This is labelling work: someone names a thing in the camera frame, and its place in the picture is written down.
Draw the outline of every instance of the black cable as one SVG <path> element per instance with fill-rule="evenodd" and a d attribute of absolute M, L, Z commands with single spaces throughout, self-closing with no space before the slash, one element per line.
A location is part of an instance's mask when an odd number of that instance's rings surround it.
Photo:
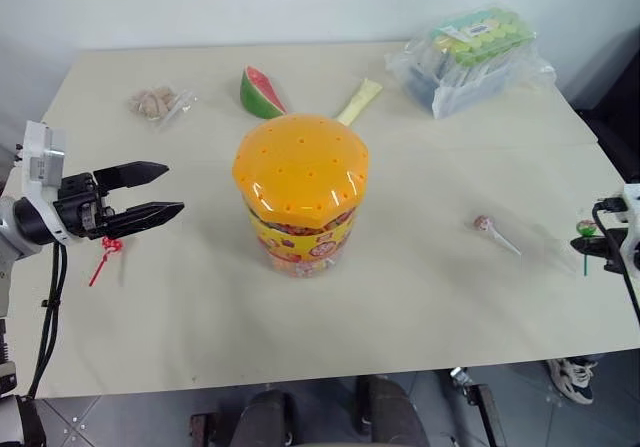
<path fill-rule="evenodd" d="M 55 242 L 53 244 L 53 262 L 51 268 L 51 286 L 49 298 L 43 302 L 46 307 L 44 322 L 42 324 L 42 336 L 40 338 L 40 348 L 36 360 L 36 368 L 33 374 L 33 381 L 29 387 L 27 397 L 35 398 L 38 385 L 47 368 L 47 364 L 53 355 L 56 339 L 58 337 L 58 319 L 62 289 L 67 275 L 67 248 Z"/>
<path fill-rule="evenodd" d="M 638 320 L 638 325 L 640 326 L 640 306 L 638 305 L 638 298 L 636 297 L 636 292 L 633 290 L 633 284 L 631 283 L 631 279 L 629 278 L 629 272 L 627 271 L 627 266 L 624 264 L 624 259 L 622 258 L 622 254 L 620 254 L 620 246 L 616 242 L 616 239 L 613 238 L 611 232 L 609 232 L 600 217 L 598 216 L 598 212 L 601 210 L 606 210 L 601 203 L 597 203 L 593 206 L 593 210 L 591 211 L 591 215 L 593 216 L 593 220 L 596 225 L 600 229 L 600 232 L 603 233 L 607 242 L 609 243 L 609 248 L 613 252 L 613 256 L 615 257 L 616 262 L 620 265 L 620 270 L 622 270 L 622 277 L 624 278 L 624 283 L 627 286 L 627 292 L 629 293 L 629 298 L 631 299 L 631 305 L 633 305 L 633 310 L 636 314 L 636 319 Z"/>

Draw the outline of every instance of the plastic jar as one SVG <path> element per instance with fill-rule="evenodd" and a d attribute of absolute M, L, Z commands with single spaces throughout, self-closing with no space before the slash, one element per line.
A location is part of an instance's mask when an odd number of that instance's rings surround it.
<path fill-rule="evenodd" d="M 333 265 L 367 186 L 368 151 L 340 122 L 276 117 L 243 139 L 233 177 L 276 270 L 309 277 Z"/>

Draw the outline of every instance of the plastic bag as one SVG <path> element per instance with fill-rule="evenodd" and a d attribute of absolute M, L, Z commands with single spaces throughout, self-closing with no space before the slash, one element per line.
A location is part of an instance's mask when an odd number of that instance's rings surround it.
<path fill-rule="evenodd" d="M 191 90 L 175 91 L 168 85 L 141 90 L 129 98 L 129 108 L 161 128 L 178 112 L 186 112 L 197 97 Z"/>
<path fill-rule="evenodd" d="M 401 52 L 387 55 L 386 65 L 411 97 L 441 119 L 513 82 L 555 83 L 535 37 L 515 12 L 488 7 L 424 30 Z"/>

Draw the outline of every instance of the sneaker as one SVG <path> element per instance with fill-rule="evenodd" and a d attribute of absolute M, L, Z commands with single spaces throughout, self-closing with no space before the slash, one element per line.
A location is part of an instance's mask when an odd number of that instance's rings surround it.
<path fill-rule="evenodd" d="M 569 359 L 547 360 L 551 380 L 562 394 L 582 405 L 593 403 L 593 392 L 589 387 L 589 381 L 593 377 L 591 369 L 597 365 L 596 362 L 577 364 Z"/>

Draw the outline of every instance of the orange lid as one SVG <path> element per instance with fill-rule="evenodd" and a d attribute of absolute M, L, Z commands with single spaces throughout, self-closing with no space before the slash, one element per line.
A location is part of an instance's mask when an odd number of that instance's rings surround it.
<path fill-rule="evenodd" d="M 233 178 L 265 222 L 321 228 L 360 203 L 368 160 L 367 147 L 340 122 L 284 115 L 246 135 Z"/>

